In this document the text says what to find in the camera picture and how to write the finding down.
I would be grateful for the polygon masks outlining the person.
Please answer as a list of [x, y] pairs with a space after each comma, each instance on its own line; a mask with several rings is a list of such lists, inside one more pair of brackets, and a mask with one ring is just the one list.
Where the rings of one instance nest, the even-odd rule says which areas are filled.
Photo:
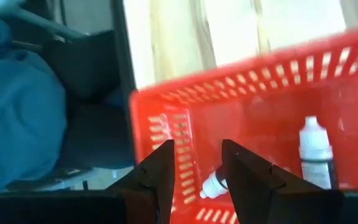
[[64, 87], [39, 54], [13, 45], [0, 19], [0, 192], [51, 172], [66, 128]]

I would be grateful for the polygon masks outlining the small white dropper bottle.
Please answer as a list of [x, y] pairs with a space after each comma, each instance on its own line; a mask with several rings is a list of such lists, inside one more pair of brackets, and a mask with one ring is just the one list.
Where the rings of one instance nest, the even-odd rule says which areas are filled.
[[301, 169], [303, 178], [323, 189], [337, 189], [333, 149], [327, 130], [315, 116], [307, 116], [299, 131]]
[[209, 177], [203, 182], [200, 191], [201, 198], [216, 198], [228, 193], [225, 178], [216, 170], [210, 173]]

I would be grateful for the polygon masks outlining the black office chair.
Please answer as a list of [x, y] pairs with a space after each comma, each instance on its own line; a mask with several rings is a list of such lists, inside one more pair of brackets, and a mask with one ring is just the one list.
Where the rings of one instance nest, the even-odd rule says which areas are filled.
[[14, 15], [63, 37], [38, 49], [66, 91], [68, 126], [57, 169], [88, 175], [133, 166], [129, 95], [122, 89], [114, 30], [85, 35], [24, 9]]

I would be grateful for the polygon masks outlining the red plastic basket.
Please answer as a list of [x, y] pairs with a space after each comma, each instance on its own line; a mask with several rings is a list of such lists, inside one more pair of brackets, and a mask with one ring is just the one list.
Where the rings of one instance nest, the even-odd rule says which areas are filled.
[[358, 189], [358, 28], [135, 91], [135, 156], [175, 142], [171, 224], [238, 222], [229, 195], [200, 197], [231, 139], [301, 175], [299, 132], [326, 128], [339, 185]]

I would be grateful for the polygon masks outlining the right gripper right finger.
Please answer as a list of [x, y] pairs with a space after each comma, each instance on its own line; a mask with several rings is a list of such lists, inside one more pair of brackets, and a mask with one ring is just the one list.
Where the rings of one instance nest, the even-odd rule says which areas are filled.
[[344, 195], [324, 190], [258, 156], [222, 141], [229, 193], [240, 224], [340, 224]]

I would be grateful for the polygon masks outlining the black aluminium table frame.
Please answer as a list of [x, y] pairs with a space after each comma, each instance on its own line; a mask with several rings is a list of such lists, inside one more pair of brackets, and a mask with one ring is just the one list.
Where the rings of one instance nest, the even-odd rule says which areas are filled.
[[124, 11], [124, 0], [111, 0], [111, 4], [122, 89], [126, 95], [130, 95], [136, 87]]

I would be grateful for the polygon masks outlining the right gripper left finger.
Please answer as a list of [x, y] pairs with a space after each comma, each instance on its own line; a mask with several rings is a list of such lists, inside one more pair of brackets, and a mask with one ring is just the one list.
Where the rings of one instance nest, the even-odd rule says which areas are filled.
[[127, 175], [107, 188], [118, 203], [112, 224], [170, 224], [175, 186], [174, 140], [166, 140]]

